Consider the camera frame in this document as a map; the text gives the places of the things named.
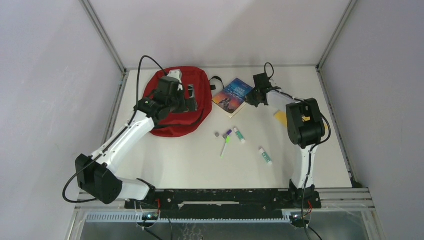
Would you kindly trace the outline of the yellow notebook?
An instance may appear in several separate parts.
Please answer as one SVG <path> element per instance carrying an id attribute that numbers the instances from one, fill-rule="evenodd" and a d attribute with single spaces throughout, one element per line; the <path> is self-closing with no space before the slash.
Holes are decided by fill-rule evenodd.
<path id="1" fill-rule="evenodd" d="M 274 114 L 274 118 L 281 123 L 286 129 L 288 128 L 288 121 L 287 121 L 287 114 L 286 112 L 283 111 L 278 111 Z M 306 116 L 302 116 L 302 121 L 303 122 L 307 122 L 309 121 L 311 118 L 310 117 L 306 117 Z"/>

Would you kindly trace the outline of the aluminium frame rail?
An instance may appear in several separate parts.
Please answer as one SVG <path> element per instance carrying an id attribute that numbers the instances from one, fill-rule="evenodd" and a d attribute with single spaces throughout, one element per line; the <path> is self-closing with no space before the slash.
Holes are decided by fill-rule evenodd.
<path id="1" fill-rule="evenodd" d="M 110 54 L 112 60 L 118 67 L 119 71 L 122 73 L 122 75 L 125 75 L 127 73 L 127 68 L 125 67 L 121 57 L 119 56 L 119 53 L 114 46 L 109 34 L 107 33 L 106 28 L 104 27 L 97 11 L 95 10 L 92 2 L 90 0 L 79 0 L 82 8 L 86 12 L 90 22 L 92 23 L 93 27 L 95 28 L 96 32 L 98 33 L 101 41 L 103 42 L 106 50 Z"/>

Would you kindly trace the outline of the red student backpack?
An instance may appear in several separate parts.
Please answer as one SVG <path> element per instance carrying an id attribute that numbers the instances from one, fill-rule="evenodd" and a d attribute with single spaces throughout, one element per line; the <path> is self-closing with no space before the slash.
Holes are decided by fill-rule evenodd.
<path id="1" fill-rule="evenodd" d="M 171 70 L 182 72 L 185 88 L 194 85 L 197 111 L 171 113 L 170 108 L 157 100 L 157 86 L 160 78 L 167 77 Z M 147 83 L 142 99 L 135 110 L 146 113 L 154 123 L 151 134 L 158 137 L 177 138 L 194 132 L 212 111 L 212 92 L 216 87 L 211 84 L 206 72 L 195 66 L 178 66 L 159 70 Z"/>

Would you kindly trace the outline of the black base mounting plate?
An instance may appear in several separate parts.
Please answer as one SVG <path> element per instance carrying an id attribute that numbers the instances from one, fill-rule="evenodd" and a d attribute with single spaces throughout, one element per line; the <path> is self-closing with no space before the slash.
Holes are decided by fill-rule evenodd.
<path id="1" fill-rule="evenodd" d="M 212 204 L 239 203 L 241 205 L 257 205 L 275 209 L 320 209 L 321 197 L 317 191 L 286 188 L 257 189 L 156 189 L 151 190 L 143 204 L 158 207 L 161 210 L 174 210 L 178 205 L 188 203 Z"/>

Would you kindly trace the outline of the blue Jane Eyre book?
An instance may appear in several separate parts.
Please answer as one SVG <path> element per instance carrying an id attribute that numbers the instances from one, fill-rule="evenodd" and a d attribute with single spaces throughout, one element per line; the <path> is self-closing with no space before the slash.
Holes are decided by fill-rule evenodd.
<path id="1" fill-rule="evenodd" d="M 246 97 L 252 90 L 252 86 L 235 78 L 221 92 L 212 97 L 212 102 L 232 119 L 246 105 Z"/>

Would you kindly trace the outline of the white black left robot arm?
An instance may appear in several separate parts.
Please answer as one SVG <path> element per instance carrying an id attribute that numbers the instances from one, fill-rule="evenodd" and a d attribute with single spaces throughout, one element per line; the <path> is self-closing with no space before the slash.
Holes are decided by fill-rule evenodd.
<path id="1" fill-rule="evenodd" d="M 80 154 L 75 160 L 78 186 L 105 205 L 116 200 L 137 200 L 149 209 L 157 196 L 154 187 L 142 179 L 126 179 L 116 172 L 130 150 L 169 114 L 189 113 L 197 110 L 194 85 L 185 87 L 179 76 L 169 73 L 161 77 L 157 87 L 140 99 L 131 118 L 91 155 Z"/>

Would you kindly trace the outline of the green capped white pen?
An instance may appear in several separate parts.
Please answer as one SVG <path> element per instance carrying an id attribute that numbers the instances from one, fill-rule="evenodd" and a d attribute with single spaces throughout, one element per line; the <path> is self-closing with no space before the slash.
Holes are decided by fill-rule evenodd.
<path id="1" fill-rule="evenodd" d="M 223 158 L 225 156 L 225 153 L 226 153 L 227 147 L 229 145 L 230 139 L 231 139 L 231 137 L 229 135 L 225 138 L 225 143 L 224 143 L 224 146 L 223 146 L 221 154 L 220 154 L 221 158 Z"/>

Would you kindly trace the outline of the green white glue stick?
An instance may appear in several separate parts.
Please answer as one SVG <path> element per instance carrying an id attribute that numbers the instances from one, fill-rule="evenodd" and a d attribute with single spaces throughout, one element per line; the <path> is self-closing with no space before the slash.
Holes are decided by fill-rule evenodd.
<path id="1" fill-rule="evenodd" d="M 259 148 L 259 153 L 268 165 L 273 164 L 271 157 L 268 155 L 268 153 L 262 147 Z"/>
<path id="2" fill-rule="evenodd" d="M 244 144 L 246 142 L 246 140 L 245 140 L 245 137 L 240 132 L 240 130 L 237 127 L 234 127 L 233 128 L 233 131 L 236 134 L 236 136 L 239 139 L 239 141 Z"/>

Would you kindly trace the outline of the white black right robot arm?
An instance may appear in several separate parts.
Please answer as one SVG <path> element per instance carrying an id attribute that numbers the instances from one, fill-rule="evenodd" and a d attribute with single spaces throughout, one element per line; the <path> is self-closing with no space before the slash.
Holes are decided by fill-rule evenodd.
<path id="1" fill-rule="evenodd" d="M 302 208 L 315 193 L 313 168 L 318 146 L 329 128 L 316 99 L 300 99 L 272 86 L 266 73 L 253 76 L 254 88 L 246 96 L 246 103 L 274 107 L 286 114 L 287 133 L 291 143 L 298 147 L 289 181 L 289 203 Z"/>

